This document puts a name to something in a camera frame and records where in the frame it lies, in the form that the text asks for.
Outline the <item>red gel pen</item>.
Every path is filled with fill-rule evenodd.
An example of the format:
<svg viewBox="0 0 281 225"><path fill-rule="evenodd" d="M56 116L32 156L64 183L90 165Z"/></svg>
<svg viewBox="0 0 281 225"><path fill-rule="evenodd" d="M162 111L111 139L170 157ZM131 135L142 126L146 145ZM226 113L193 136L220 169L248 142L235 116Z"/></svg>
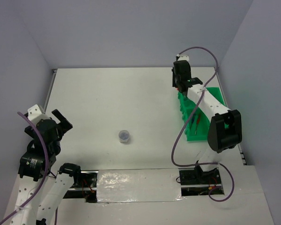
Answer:
<svg viewBox="0 0 281 225"><path fill-rule="evenodd" d="M198 130L198 126L199 126L199 123L200 123L200 119L201 119L201 114L199 113L198 114L198 117L197 117L197 120L196 120L196 128L195 128L195 135L197 135L197 130Z"/></svg>

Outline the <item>blue gel pen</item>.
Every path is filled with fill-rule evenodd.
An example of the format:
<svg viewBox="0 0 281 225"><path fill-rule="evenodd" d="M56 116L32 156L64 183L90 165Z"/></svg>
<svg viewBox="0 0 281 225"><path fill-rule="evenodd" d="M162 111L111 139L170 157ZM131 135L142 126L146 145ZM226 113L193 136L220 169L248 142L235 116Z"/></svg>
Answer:
<svg viewBox="0 0 281 225"><path fill-rule="evenodd" d="M191 118L191 121L190 121L190 127L189 127L189 130L191 130L191 129L192 129L192 126L193 126L193 124L194 124L195 118L196 118L196 114L194 113L194 114L193 114L193 116L192 116L192 118Z"/></svg>

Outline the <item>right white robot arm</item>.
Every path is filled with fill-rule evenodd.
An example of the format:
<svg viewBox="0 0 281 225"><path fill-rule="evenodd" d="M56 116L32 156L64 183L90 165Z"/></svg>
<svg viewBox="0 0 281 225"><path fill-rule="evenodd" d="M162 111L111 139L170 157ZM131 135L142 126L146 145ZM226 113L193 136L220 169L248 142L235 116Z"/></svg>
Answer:
<svg viewBox="0 0 281 225"><path fill-rule="evenodd" d="M241 113L220 103L199 78L191 77L188 60L175 61L172 70L174 86L184 97L199 104L195 108L199 108L209 120L208 147L196 162L199 169L194 172L195 180L205 183L211 177L210 171L220 162L220 153L242 141Z"/></svg>

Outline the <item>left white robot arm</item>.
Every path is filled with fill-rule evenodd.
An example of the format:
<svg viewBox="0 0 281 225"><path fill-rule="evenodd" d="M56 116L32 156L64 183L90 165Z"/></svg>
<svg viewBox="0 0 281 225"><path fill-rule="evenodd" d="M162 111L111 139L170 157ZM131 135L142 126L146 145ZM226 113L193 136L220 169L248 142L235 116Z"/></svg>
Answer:
<svg viewBox="0 0 281 225"><path fill-rule="evenodd" d="M12 225L49 225L68 189L82 183L80 166L64 163L49 192L42 195L56 156L61 151L60 141L73 127L57 109L52 114L59 122L47 116L39 105L29 108L26 114L19 113L28 123L24 132L32 140L20 159L15 209L0 221L1 225L6 221Z"/></svg>

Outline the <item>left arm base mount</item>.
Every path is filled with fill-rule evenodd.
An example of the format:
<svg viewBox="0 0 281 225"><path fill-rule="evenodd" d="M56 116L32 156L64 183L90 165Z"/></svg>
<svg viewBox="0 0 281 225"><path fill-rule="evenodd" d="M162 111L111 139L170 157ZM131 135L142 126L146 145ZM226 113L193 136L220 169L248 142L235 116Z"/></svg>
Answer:
<svg viewBox="0 0 281 225"><path fill-rule="evenodd" d="M46 198L60 203L62 199L84 199L87 202L97 202L98 172L85 172L80 166L64 164L57 172L52 187Z"/></svg>

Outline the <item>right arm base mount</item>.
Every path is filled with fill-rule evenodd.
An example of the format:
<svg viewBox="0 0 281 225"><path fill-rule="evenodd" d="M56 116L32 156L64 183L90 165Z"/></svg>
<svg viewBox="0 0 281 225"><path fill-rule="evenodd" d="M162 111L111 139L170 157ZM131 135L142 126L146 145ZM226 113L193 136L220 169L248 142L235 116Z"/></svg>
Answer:
<svg viewBox="0 0 281 225"><path fill-rule="evenodd" d="M180 184L182 196L223 195L222 180L217 168L204 172L200 167L181 168L176 182Z"/></svg>

